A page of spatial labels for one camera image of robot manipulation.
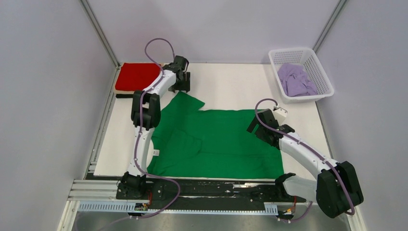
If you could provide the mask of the green t shirt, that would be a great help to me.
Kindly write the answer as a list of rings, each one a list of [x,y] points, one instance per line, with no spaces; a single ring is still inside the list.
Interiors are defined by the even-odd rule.
[[[281,152],[247,131],[255,112],[204,110],[204,102],[178,93],[161,111],[152,135],[159,152],[147,168],[163,177],[276,179]]]

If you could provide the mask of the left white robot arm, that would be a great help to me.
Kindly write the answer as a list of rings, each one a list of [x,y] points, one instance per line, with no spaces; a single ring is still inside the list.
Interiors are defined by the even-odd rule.
[[[176,55],[173,62],[159,66],[158,77],[145,89],[133,93],[131,121],[135,127],[135,148],[122,176],[116,198],[141,199],[147,194],[147,157],[154,129],[161,120],[161,98],[167,91],[190,91],[189,61]]]

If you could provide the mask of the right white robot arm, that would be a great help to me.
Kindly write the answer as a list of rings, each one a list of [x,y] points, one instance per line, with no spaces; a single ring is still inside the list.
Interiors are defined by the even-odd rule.
[[[327,157],[303,141],[289,125],[279,125],[270,109],[257,111],[247,128],[270,146],[288,154],[307,169],[313,180],[294,173],[276,179],[275,195],[281,201],[296,196],[317,203],[322,212],[335,218],[354,213],[364,202],[364,196],[354,166]]]

